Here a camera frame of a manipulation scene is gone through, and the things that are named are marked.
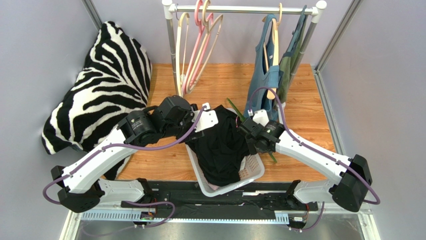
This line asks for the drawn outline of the green hanger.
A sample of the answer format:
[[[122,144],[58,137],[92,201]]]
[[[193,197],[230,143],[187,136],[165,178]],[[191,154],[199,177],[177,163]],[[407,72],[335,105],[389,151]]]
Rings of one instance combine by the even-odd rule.
[[[238,108],[234,105],[234,103],[227,97],[226,98],[227,102],[230,104],[230,106],[232,107],[232,109],[235,111],[237,118],[241,118],[241,120],[245,120],[245,117],[243,116],[243,114],[238,110]],[[273,160],[273,162],[276,164],[278,161],[277,159],[274,157],[274,155],[272,153],[268,153],[269,156],[271,157],[271,159]]]

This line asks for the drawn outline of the pink lilac tank top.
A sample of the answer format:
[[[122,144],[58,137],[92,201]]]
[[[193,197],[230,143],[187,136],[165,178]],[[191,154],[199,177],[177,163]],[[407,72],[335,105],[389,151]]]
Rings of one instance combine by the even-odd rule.
[[[215,184],[212,184],[212,183],[210,183],[210,182],[208,182],[207,183],[207,185],[213,190],[213,191],[217,191],[219,188],[220,188],[220,186],[217,186],[217,185],[215,185]]]

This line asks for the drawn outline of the cream white hanger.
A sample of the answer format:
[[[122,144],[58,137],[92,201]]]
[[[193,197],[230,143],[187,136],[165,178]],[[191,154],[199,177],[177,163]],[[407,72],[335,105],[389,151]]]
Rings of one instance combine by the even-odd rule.
[[[183,77],[185,76],[183,74],[183,70],[185,68],[185,57],[186,57],[186,45],[187,45],[187,39],[188,39],[188,30],[189,30],[189,13],[183,12],[180,16],[178,22],[177,22],[177,32],[176,32],[176,43],[175,43],[175,68],[176,68],[176,84],[177,84],[177,92],[180,97],[184,97],[184,91],[183,91]],[[182,41],[182,31],[184,24],[186,24],[186,37],[184,41],[184,48],[183,48],[183,64],[181,64],[181,41]]]

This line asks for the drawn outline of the beige hanger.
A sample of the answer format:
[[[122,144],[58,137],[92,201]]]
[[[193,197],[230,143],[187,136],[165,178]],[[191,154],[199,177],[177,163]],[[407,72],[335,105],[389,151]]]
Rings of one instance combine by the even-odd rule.
[[[190,94],[201,78],[201,75],[216,46],[224,16],[214,17],[213,13],[207,14],[210,0],[198,0],[194,10],[195,25],[198,26],[198,36],[186,72],[183,92]]]

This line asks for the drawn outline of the pink plastic hanger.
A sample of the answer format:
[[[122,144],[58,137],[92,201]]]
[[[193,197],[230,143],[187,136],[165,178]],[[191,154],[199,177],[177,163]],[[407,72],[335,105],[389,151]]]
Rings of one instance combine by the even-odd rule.
[[[198,27],[198,35],[194,44],[191,57],[189,59],[188,68],[183,78],[183,93],[185,95],[190,94],[193,91],[195,85],[197,84],[200,78],[200,74],[203,71],[202,68],[206,65],[206,62],[209,59],[209,56],[207,56],[202,66],[201,61],[205,55],[212,34],[210,30],[210,24],[213,24],[214,15],[210,13],[208,16],[206,16],[206,12],[202,11],[201,17],[199,16],[200,7],[203,6],[203,10],[205,10],[209,3],[209,0],[196,1],[194,10],[194,22],[195,25]]]

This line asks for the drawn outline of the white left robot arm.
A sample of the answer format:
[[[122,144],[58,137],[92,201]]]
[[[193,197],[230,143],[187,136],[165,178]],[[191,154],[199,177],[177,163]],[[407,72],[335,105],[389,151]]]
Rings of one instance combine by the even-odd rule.
[[[54,203],[75,213],[104,203],[141,204],[150,191],[145,179],[108,180],[106,172],[137,151],[160,150],[157,143],[161,139],[174,137],[175,144],[180,144],[202,137],[206,129],[203,122],[217,122],[212,109],[208,105],[198,108],[178,95],[130,112],[78,162],[51,170],[52,184],[60,187]]]

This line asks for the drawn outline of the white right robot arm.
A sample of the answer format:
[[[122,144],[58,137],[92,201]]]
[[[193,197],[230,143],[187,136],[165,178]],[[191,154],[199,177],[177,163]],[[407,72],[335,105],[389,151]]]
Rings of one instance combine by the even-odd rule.
[[[334,153],[272,120],[262,125],[247,118],[239,124],[237,131],[244,136],[251,154],[277,153],[289,156],[326,177],[316,182],[292,182],[287,194],[301,203],[335,203],[356,213],[362,204],[368,202],[367,194],[373,192],[368,161],[359,154],[349,157]]]

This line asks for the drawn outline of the blue ribbed tank top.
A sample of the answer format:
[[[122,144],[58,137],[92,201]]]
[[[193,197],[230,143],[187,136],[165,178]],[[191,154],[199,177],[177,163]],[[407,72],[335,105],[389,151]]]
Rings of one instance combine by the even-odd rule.
[[[254,72],[251,78],[251,82],[249,85],[248,93],[247,93],[247,101],[245,104],[245,109],[243,111],[243,116],[245,118],[249,117],[247,111],[251,108],[254,112],[264,109],[267,111],[268,118],[270,120],[277,120],[278,113],[277,110],[274,109],[274,99],[268,99],[266,95],[266,87],[269,85],[273,85],[276,83],[276,80],[272,80],[271,83],[268,83],[268,76],[266,75],[265,69],[265,60],[263,57],[263,43],[266,42],[270,36],[270,30],[266,30],[265,23],[263,25],[262,33],[260,35],[259,42],[255,47],[255,64],[254,64]],[[278,73],[278,87],[280,80],[280,67]]]

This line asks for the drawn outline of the wooden hanger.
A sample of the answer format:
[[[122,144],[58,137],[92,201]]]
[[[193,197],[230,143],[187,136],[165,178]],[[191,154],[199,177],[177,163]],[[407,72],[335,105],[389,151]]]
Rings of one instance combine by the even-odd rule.
[[[263,58],[265,63],[265,71],[268,76],[268,83],[270,84],[272,80],[275,80],[276,83],[270,84],[268,87],[270,90],[266,90],[266,97],[269,100],[275,98],[275,93],[278,89],[278,76],[279,76],[279,26],[282,21],[283,14],[283,5],[279,3],[279,17],[269,14],[264,17],[263,21],[266,26],[266,30],[270,30],[269,38],[266,41],[262,41],[263,44]]]

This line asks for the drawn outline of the olive green tank top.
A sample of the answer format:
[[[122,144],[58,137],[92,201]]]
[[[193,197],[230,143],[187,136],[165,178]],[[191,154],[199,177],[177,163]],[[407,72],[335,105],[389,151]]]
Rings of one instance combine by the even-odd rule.
[[[291,57],[282,56],[279,63],[279,83],[278,83],[277,94],[282,104],[287,101],[287,95],[291,85],[290,84],[291,71],[296,63],[296,58],[299,55],[299,50],[301,48],[302,41],[303,41],[304,30],[305,30],[305,26],[302,29],[301,38],[296,47],[296,51],[294,55]]]

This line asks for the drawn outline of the blue grey hanger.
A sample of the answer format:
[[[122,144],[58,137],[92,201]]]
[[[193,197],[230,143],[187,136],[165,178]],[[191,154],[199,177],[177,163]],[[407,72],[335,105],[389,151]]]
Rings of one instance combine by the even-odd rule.
[[[299,16],[299,19],[298,19],[298,22],[297,22],[297,25],[296,25],[296,28],[292,32],[292,38],[290,40],[288,48],[285,51],[285,53],[282,55],[283,58],[292,57],[294,55],[294,53],[296,52],[296,48],[297,48],[299,41],[302,37],[303,27],[306,24],[306,18],[307,18],[307,16],[305,15],[306,9],[307,9],[307,5],[305,5],[302,8],[302,11],[300,13],[300,16]]]

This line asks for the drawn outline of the white plastic laundry basket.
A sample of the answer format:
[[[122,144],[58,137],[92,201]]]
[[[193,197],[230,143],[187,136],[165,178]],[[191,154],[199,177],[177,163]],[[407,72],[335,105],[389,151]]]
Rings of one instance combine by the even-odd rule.
[[[240,181],[228,184],[226,186],[220,186],[218,190],[214,191],[208,186],[208,181],[206,180],[199,166],[196,154],[190,149],[188,145],[185,144],[185,147],[201,192],[207,197],[216,197],[237,190],[238,188],[259,179],[265,173],[265,166],[260,156],[258,154],[248,155],[241,162],[239,171]]]

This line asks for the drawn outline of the zebra striped pillow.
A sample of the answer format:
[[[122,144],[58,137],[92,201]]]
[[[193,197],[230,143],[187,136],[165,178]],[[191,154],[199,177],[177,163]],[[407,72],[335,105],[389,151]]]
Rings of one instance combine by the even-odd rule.
[[[104,22],[74,85],[44,124],[45,151],[93,150],[128,113],[147,106],[152,72],[146,49],[117,23]]]

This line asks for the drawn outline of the white metal clothes rack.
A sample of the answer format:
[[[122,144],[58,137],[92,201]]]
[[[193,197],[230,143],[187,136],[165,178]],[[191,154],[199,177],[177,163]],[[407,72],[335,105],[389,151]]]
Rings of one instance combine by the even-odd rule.
[[[181,76],[186,76],[181,72],[179,66],[179,56],[180,53],[177,48],[180,47],[181,41],[181,30],[182,30],[182,21],[178,19],[177,26],[177,38],[175,38],[174,26],[173,26],[173,14],[182,12],[182,17],[184,19],[189,18],[189,13],[194,12],[195,17],[197,18],[198,13],[201,12],[204,16],[205,13],[218,13],[218,14],[279,14],[278,20],[282,20],[282,15],[300,15],[300,16],[311,16],[311,22],[307,29],[306,34],[304,35],[303,42],[298,51],[298,56],[295,59],[294,66],[291,68],[290,77],[288,85],[290,86],[293,83],[293,80],[296,76],[296,73],[299,69],[305,51],[311,41],[312,35],[316,29],[317,24],[319,23],[322,14],[327,8],[327,2],[325,0],[319,0],[316,5],[312,8],[295,8],[289,7],[284,8],[280,4],[279,7],[260,7],[260,6],[225,6],[225,5],[210,5],[208,0],[198,0],[195,5],[178,5],[173,3],[172,0],[163,0],[163,11],[164,17],[167,23],[167,32],[172,64],[172,72],[175,84],[175,92],[180,97],[184,97],[187,93],[184,90],[185,80],[181,79]]]

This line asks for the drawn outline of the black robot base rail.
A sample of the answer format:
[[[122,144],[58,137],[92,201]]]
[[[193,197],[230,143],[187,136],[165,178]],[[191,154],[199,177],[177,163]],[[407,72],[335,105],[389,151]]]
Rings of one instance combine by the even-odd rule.
[[[325,213],[321,203],[302,203],[293,196],[296,182],[253,182],[213,197],[204,195],[195,181],[148,181],[148,194],[140,207],[127,203],[99,205],[80,214],[86,221],[158,223],[306,223],[315,214]]]

